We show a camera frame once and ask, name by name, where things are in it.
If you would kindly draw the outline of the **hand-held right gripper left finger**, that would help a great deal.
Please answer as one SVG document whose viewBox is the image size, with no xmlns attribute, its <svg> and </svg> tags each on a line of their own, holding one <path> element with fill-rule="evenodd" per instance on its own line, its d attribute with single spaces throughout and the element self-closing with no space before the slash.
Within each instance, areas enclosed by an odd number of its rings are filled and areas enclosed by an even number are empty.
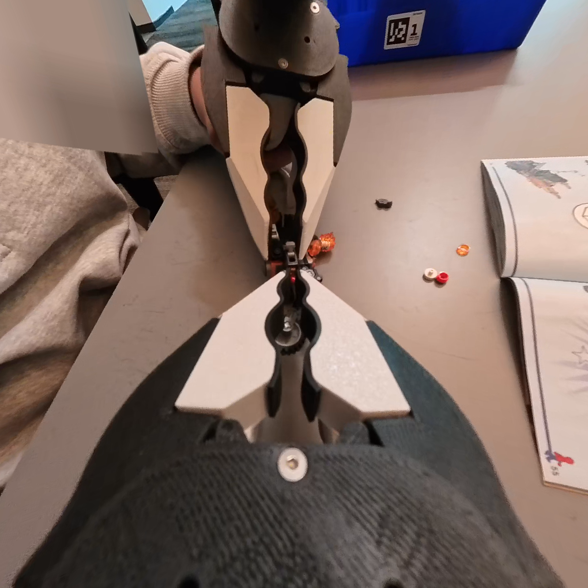
<svg viewBox="0 0 588 588">
<path fill-rule="evenodd" d="M 188 376 L 175 408 L 237 421 L 244 430 L 275 415 L 280 403 L 280 356 L 291 345 L 279 272 L 224 312 Z"/>
</svg>

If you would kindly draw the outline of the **lego motorcycle model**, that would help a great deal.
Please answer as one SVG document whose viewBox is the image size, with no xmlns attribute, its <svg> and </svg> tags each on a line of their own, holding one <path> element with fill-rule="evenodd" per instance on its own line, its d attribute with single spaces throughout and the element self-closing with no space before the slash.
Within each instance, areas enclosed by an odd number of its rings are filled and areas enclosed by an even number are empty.
<svg viewBox="0 0 588 588">
<path fill-rule="evenodd" d="M 264 204 L 269 212 L 268 277 L 284 272 L 278 283 L 280 302 L 266 321 L 270 341 L 282 356 L 292 355 L 313 342 L 320 333 L 320 319 L 307 302 L 310 286 L 304 278 L 319 282 L 314 263 L 303 251 L 302 182 L 295 151 L 284 143 L 263 151 L 262 161 L 268 172 Z"/>
</svg>

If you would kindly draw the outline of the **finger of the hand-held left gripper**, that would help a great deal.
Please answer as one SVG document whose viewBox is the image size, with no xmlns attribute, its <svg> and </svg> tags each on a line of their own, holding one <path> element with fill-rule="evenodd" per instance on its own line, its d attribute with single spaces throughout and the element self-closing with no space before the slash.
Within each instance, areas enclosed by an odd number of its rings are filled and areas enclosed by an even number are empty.
<svg viewBox="0 0 588 588">
<path fill-rule="evenodd" d="M 264 261 L 269 259 L 270 215 L 265 203 L 268 174 L 262 143 L 269 128 L 269 108 L 251 89 L 226 87 L 229 129 L 227 169 L 247 227 Z"/>
<path fill-rule="evenodd" d="M 298 110 L 298 133 L 305 147 L 300 181 L 305 195 L 301 215 L 299 256 L 304 256 L 315 234 L 334 177 L 334 104 L 312 99 Z"/>
</svg>

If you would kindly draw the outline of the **blue plastic bin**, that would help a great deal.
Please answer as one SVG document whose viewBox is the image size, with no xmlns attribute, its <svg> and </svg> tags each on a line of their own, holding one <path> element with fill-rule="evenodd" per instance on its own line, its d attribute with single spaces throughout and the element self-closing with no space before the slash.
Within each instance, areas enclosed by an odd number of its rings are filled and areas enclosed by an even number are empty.
<svg viewBox="0 0 588 588">
<path fill-rule="evenodd" d="M 349 66 L 518 48 L 545 1 L 327 1 Z"/>
</svg>

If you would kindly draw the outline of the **lego instruction booklet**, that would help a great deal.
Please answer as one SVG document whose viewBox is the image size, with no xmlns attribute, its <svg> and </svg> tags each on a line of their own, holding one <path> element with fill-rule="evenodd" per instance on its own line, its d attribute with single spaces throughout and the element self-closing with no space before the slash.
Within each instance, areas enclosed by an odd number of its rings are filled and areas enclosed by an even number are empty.
<svg viewBox="0 0 588 588">
<path fill-rule="evenodd" d="M 485 159 L 543 482 L 587 494 L 587 156 Z"/>
</svg>

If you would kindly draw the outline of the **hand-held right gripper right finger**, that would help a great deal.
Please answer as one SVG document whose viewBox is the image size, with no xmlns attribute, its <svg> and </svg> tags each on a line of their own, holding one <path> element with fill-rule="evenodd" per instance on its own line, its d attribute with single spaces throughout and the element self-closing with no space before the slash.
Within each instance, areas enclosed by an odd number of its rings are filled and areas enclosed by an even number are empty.
<svg viewBox="0 0 588 588">
<path fill-rule="evenodd" d="M 410 405 L 367 320 L 313 278 L 298 275 L 308 340 L 301 400 L 309 422 L 337 432 L 350 423 L 404 417 Z"/>
</svg>

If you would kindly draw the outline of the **person's left forearm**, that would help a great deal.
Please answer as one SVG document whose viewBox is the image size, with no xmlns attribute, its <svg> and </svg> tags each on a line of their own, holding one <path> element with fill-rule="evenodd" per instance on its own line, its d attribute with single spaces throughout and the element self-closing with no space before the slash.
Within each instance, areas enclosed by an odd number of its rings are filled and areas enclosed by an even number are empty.
<svg viewBox="0 0 588 588">
<path fill-rule="evenodd" d="M 188 52 L 160 41 L 140 56 L 158 150 L 173 166 L 179 166 L 181 157 L 210 145 L 188 86 L 190 68 L 201 68 L 204 48 L 200 45 Z"/>
</svg>

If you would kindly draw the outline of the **person's left hand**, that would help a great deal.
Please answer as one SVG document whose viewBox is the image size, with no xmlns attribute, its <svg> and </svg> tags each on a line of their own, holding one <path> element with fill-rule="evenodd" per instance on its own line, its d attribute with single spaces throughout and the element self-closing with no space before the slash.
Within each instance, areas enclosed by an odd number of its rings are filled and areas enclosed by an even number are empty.
<svg viewBox="0 0 588 588">
<path fill-rule="evenodd" d="M 188 86 L 192 107 L 198 120 L 206 128 L 210 144 L 219 153 L 224 154 L 222 145 L 217 136 L 217 132 L 214 129 L 212 122 L 210 121 L 208 111 L 206 110 L 200 67 L 193 65 L 190 68 Z"/>
</svg>

